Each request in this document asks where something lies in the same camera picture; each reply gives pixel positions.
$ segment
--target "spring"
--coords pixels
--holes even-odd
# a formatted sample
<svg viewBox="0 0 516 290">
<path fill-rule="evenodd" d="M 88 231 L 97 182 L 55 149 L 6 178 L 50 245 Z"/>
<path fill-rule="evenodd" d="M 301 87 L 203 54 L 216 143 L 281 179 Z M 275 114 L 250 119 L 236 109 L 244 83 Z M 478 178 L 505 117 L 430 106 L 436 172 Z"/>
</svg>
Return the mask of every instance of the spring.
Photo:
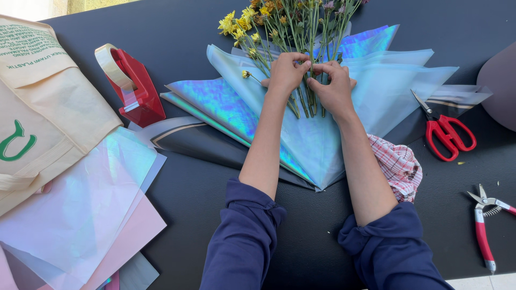
<svg viewBox="0 0 516 290">
<path fill-rule="evenodd" d="M 492 209 L 490 209 L 489 211 L 485 212 L 485 213 L 482 213 L 482 215 L 484 217 L 490 217 L 490 216 L 494 216 L 496 215 L 497 213 L 501 212 L 502 211 L 502 208 L 499 207 L 499 206 L 495 206 L 493 207 Z"/>
</svg>

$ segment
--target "hand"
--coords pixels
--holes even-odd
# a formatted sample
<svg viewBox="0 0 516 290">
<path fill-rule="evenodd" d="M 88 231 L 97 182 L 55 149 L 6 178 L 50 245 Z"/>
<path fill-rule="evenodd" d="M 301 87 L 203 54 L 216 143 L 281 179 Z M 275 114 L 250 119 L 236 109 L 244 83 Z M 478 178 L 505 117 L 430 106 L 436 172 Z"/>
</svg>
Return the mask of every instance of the hand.
<svg viewBox="0 0 516 290">
<path fill-rule="evenodd" d="M 321 105 L 333 115 L 335 121 L 342 120 L 350 113 L 355 114 L 351 90 L 357 81 L 349 78 L 348 67 L 341 67 L 337 61 L 332 60 L 314 64 L 314 72 L 316 75 L 327 73 L 328 80 L 331 80 L 329 85 L 323 85 L 310 77 L 308 86 L 317 94 Z"/>
<path fill-rule="evenodd" d="M 264 79 L 262 86 L 275 92 L 275 96 L 281 96 L 286 105 L 290 94 L 299 86 L 304 74 L 310 69 L 312 63 L 309 59 L 308 55 L 298 52 L 280 54 L 278 59 L 270 64 L 270 78 Z"/>
</svg>

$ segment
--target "checkered cloth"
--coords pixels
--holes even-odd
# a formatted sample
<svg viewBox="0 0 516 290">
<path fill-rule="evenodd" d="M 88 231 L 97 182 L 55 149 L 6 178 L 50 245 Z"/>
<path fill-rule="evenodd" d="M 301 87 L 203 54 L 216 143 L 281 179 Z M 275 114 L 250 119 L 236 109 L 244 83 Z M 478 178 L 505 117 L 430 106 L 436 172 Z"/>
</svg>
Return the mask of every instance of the checkered cloth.
<svg viewBox="0 0 516 290">
<path fill-rule="evenodd" d="M 421 165 L 405 145 L 394 145 L 367 134 L 369 143 L 398 202 L 414 202 L 417 187 L 423 178 Z"/>
</svg>

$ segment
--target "tape dispenser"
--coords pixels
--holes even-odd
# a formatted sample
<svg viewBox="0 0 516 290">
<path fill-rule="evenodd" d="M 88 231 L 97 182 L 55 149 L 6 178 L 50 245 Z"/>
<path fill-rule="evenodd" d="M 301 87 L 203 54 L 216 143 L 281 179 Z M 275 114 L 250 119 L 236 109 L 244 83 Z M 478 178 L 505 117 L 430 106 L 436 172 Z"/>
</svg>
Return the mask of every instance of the tape dispenser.
<svg viewBox="0 0 516 290">
<path fill-rule="evenodd" d="M 109 43 L 95 50 L 95 58 L 124 104 L 122 116 L 142 128 L 166 118 L 143 64 Z"/>
</svg>

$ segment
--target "green logo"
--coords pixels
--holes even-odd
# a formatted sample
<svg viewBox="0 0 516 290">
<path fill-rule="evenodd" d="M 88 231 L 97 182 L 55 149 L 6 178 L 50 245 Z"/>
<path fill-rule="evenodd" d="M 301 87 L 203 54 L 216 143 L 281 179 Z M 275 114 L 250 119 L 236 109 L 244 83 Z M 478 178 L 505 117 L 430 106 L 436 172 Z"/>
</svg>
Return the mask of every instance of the green logo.
<svg viewBox="0 0 516 290">
<path fill-rule="evenodd" d="M 2 153 L 0 155 L 0 159 L 3 161 L 15 161 L 15 160 L 22 158 L 22 156 L 25 153 L 27 153 L 27 151 L 29 151 L 30 148 L 32 148 L 32 146 L 34 146 L 34 144 L 36 143 L 36 139 L 37 139 L 36 136 L 31 135 L 29 138 L 29 142 L 27 142 L 27 145 L 25 145 L 25 147 L 18 154 L 16 154 L 15 156 L 12 156 L 12 157 L 5 156 L 5 152 L 7 151 L 7 147 L 9 146 L 9 144 L 13 140 L 15 140 L 16 137 L 24 137 L 23 127 L 18 120 L 14 121 L 14 127 L 16 128 L 14 131 L 14 134 L 7 137 L 4 141 L 0 142 L 0 152 Z"/>
</svg>

